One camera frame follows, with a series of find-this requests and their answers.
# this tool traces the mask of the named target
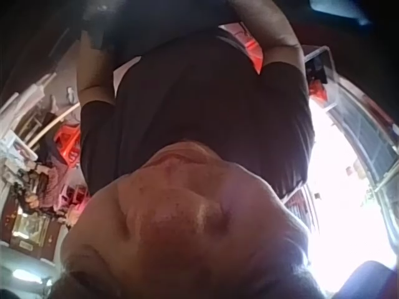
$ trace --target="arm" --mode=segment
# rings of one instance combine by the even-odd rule
[[[272,0],[228,0],[263,50],[263,66],[285,62],[305,74],[304,55],[291,25]]]
[[[106,50],[93,49],[86,31],[80,40],[77,91],[81,107],[93,101],[115,104],[112,55]]]

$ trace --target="black shirt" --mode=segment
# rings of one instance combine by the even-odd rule
[[[116,105],[82,108],[82,170],[91,194],[158,150],[199,141],[265,179],[282,199],[307,179],[314,131],[302,73],[282,62],[258,75],[212,36],[157,48],[124,76]]]

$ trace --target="person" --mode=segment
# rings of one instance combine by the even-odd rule
[[[304,55],[271,0],[228,0],[264,53],[226,32],[144,55],[113,89],[83,31],[81,166],[93,194],[50,298],[323,298],[283,205],[314,143]]]

